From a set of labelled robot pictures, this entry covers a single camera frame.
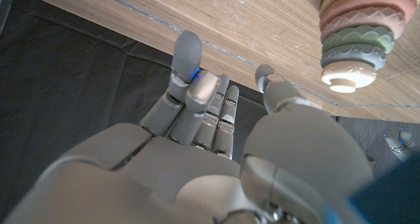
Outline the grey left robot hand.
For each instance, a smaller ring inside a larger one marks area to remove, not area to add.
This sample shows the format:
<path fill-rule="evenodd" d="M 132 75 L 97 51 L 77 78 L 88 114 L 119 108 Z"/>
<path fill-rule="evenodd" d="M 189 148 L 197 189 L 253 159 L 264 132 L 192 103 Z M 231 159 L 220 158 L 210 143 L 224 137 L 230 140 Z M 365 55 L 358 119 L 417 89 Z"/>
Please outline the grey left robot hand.
<path fill-rule="evenodd" d="M 403 155 L 415 146 L 412 135 L 413 133 L 402 127 L 397 134 L 385 134 L 383 137 L 395 155 Z"/>

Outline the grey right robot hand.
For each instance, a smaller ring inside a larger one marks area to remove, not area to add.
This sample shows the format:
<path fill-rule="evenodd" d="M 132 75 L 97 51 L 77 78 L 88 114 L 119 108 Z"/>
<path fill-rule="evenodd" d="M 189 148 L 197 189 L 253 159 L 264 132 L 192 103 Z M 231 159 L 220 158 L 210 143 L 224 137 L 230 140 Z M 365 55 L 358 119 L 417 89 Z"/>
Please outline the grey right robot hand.
<path fill-rule="evenodd" d="M 200 70 L 201 42 L 175 43 L 169 87 L 139 125 L 119 123 L 53 162 L 7 223 L 361 223 L 366 155 L 269 65 L 267 115 L 231 158 L 238 89 Z"/>

